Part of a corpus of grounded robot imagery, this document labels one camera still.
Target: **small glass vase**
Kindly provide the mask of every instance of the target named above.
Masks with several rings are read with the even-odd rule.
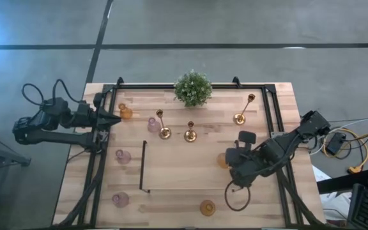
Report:
[[[125,192],[118,192],[112,198],[113,204],[118,208],[124,208],[128,205],[129,197]]]
[[[120,117],[122,119],[130,119],[133,116],[133,111],[131,109],[129,109],[128,107],[126,107],[125,104],[120,103],[119,104],[119,109],[120,109]]]
[[[149,118],[147,129],[151,133],[158,133],[161,130],[161,125],[155,118]]]
[[[128,151],[123,151],[121,149],[116,151],[116,160],[119,162],[119,164],[128,164],[131,159],[132,156]]]

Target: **potted plant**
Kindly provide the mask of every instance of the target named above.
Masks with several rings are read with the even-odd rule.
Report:
[[[179,77],[175,86],[176,98],[185,103],[185,107],[203,105],[211,98],[211,82],[205,73],[191,70]]]

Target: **wooden tabletop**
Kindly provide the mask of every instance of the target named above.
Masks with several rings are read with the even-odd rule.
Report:
[[[300,117],[291,83],[275,83],[280,111],[287,132],[299,125]],[[101,92],[103,84],[88,84],[84,99],[92,103],[95,93]],[[241,112],[247,103],[247,95],[256,99],[245,112],[244,125],[235,125],[232,117]],[[275,113],[270,101],[272,119]],[[257,144],[269,138],[262,93],[258,89],[214,89],[212,98],[202,107],[185,108],[174,100],[170,89],[118,90],[116,105],[124,103],[133,110],[133,118],[112,126],[105,173],[100,196],[97,227],[282,227],[282,208],[275,175],[258,177],[251,187],[249,206],[241,211],[231,211],[224,201],[225,186],[231,181],[228,169],[221,169],[217,156],[226,148],[234,146],[240,130],[257,134]],[[164,110],[164,124],[172,130],[168,140],[148,132],[149,117],[155,117],[157,109]],[[195,142],[186,142],[183,134],[188,130],[188,121],[195,123]],[[147,141],[144,161],[143,188],[139,190],[142,142]],[[120,165],[116,150],[129,151],[132,160]],[[69,157],[82,151],[72,146]],[[68,163],[53,223],[63,220],[79,200],[84,186],[89,153],[75,157]],[[292,161],[299,196],[308,208],[324,220],[318,188],[312,171],[311,160],[304,149],[296,151]],[[130,204],[117,208],[112,196],[126,192]],[[288,197],[292,219],[293,205]],[[203,200],[215,203],[216,212],[205,217],[199,211]],[[229,202],[241,207],[247,200],[245,190],[228,193]],[[89,200],[86,221],[90,218]]]

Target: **pink vase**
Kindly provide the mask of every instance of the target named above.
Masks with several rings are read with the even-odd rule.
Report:
[[[129,198],[127,193],[125,192],[118,192],[112,198],[113,204],[116,205],[118,208],[124,208],[128,205]]]
[[[119,162],[119,164],[128,164],[131,159],[132,156],[128,151],[123,151],[121,149],[116,151],[116,160]]]
[[[155,118],[149,118],[147,129],[151,133],[158,133],[161,130],[161,125]]]

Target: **gold candlestick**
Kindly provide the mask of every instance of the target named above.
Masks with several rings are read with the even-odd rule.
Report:
[[[158,133],[158,136],[160,136],[161,139],[168,139],[171,136],[171,130],[167,127],[164,127],[163,123],[163,110],[159,109],[156,111],[156,115],[160,118],[161,126],[160,132]]]
[[[184,139],[185,139],[187,142],[194,142],[194,141],[197,139],[197,133],[196,133],[196,131],[194,131],[194,130],[192,129],[192,127],[194,127],[194,122],[189,121],[187,125],[188,125],[188,127],[189,127],[189,130],[187,130],[187,131],[184,133]]]
[[[237,124],[237,125],[243,125],[245,123],[245,121],[247,120],[247,118],[243,115],[243,113],[247,109],[249,103],[251,103],[254,99],[255,99],[255,95],[253,95],[253,94],[248,95],[248,103],[245,106],[245,108],[243,109],[242,113],[235,114],[234,117],[233,117],[233,120],[234,120],[234,123],[235,124]]]

